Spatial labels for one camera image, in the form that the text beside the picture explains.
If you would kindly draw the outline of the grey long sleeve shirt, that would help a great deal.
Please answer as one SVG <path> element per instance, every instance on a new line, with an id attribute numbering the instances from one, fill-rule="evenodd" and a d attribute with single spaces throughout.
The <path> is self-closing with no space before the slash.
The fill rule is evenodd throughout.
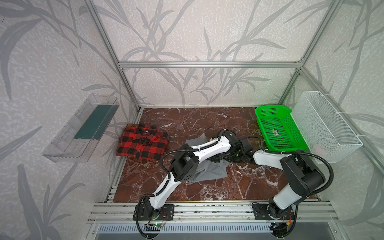
<path id="1" fill-rule="evenodd" d="M 224 136 L 205 143 L 203 140 L 207 140 L 205 134 L 197 139 L 186 141 L 192 149 L 198 150 L 193 154 L 199 157 L 197 170 L 188 180 L 191 183 L 227 177 L 226 168 L 229 163 L 225 163 L 219 154 L 226 153 L 231 148 L 229 140 Z"/>

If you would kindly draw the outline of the green plastic basket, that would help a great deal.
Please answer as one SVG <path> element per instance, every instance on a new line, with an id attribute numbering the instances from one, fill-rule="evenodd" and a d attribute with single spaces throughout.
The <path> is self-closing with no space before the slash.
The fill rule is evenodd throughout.
<path id="1" fill-rule="evenodd" d="M 255 109 L 268 150 L 295 152 L 309 149 L 291 113 L 292 110 L 282 105 L 261 106 Z M 278 130 L 280 135 L 275 136 L 273 129 Z"/>

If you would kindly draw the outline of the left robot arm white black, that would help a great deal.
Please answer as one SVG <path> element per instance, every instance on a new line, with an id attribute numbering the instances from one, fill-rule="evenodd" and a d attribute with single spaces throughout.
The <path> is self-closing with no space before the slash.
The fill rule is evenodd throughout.
<path id="1" fill-rule="evenodd" d="M 152 219 L 158 215 L 174 190 L 192 178 L 204 161 L 222 160 L 231 154 L 239 153 L 241 149 L 242 143 L 236 134 L 222 130 L 209 142 L 197 146 L 185 144 L 178 150 L 164 154 L 164 157 L 173 155 L 171 166 L 166 168 L 164 159 L 161 158 L 160 166 L 166 172 L 166 176 L 152 194 L 144 195 L 139 201 L 139 206 L 144 207 L 144 216 Z"/>

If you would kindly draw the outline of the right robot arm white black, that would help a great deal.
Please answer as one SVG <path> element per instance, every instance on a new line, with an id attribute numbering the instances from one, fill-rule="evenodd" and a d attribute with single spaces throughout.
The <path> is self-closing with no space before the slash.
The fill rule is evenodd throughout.
<path id="1" fill-rule="evenodd" d="M 326 181 L 306 152 L 288 155 L 267 153 L 253 150 L 247 137 L 241 137 L 240 140 L 244 146 L 243 152 L 253 164 L 280 169 L 287 178 L 288 184 L 269 200 L 267 211 L 272 219 L 281 218 L 291 205 L 301 203 Z"/>

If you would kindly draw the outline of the small label in green basket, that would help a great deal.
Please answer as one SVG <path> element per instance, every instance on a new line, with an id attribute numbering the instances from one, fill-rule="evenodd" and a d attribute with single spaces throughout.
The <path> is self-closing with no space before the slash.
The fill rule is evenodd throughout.
<path id="1" fill-rule="evenodd" d="M 273 133 L 274 133 L 275 136 L 279 136 L 280 135 L 280 133 L 276 129 L 273 129 Z"/>

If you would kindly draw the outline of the red black plaid shirt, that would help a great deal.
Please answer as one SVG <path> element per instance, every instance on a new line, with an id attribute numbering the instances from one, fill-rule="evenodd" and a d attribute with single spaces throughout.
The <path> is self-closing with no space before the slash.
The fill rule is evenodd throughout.
<path id="1" fill-rule="evenodd" d="M 168 144 L 167 132 L 155 126 L 128 124 L 119 138 L 116 156 L 159 161 Z"/>

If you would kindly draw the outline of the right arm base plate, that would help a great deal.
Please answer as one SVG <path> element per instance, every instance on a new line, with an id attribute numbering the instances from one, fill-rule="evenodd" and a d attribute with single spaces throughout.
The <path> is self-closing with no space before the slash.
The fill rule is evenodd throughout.
<path id="1" fill-rule="evenodd" d="M 292 207 L 281 210 L 275 204 L 253 202 L 251 207 L 256 220 L 291 220 L 294 214 Z"/>

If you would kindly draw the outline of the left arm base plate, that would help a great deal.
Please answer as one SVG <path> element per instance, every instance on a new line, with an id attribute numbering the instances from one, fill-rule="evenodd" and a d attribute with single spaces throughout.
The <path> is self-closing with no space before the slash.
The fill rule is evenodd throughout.
<path id="1" fill-rule="evenodd" d="M 136 205 L 133 215 L 134 221 L 149 221 L 149 220 L 173 220 L 175 205 L 166 204 L 158 210 L 153 210 L 152 207 L 145 205 Z"/>

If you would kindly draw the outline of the aluminium mounting rail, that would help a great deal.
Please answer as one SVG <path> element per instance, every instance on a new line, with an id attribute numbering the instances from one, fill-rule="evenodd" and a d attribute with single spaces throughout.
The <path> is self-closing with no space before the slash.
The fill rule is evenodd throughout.
<path id="1" fill-rule="evenodd" d="M 172 202 L 175 205 L 168 223 L 251 223 L 273 222 L 256 219 L 250 201 L 200 201 Z M 133 216 L 137 203 L 95 204 L 87 223 L 134 223 Z M 298 222 L 338 222 L 330 202 L 304 201 L 299 204 Z"/>

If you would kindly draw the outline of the aluminium frame horizontal bar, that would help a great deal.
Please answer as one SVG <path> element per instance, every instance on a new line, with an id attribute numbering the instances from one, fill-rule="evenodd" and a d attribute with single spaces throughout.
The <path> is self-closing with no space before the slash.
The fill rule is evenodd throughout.
<path id="1" fill-rule="evenodd" d="M 129 68 L 299 68 L 295 61 L 212 62 L 212 61 L 139 61 L 118 63 L 121 69 Z"/>

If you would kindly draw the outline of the clear acrylic wall shelf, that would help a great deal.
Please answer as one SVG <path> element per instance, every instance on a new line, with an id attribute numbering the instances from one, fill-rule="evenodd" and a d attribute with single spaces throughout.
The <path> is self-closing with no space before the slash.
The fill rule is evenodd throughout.
<path id="1" fill-rule="evenodd" d="M 42 156 L 54 163 L 86 163 L 119 106 L 117 97 L 90 94 Z"/>

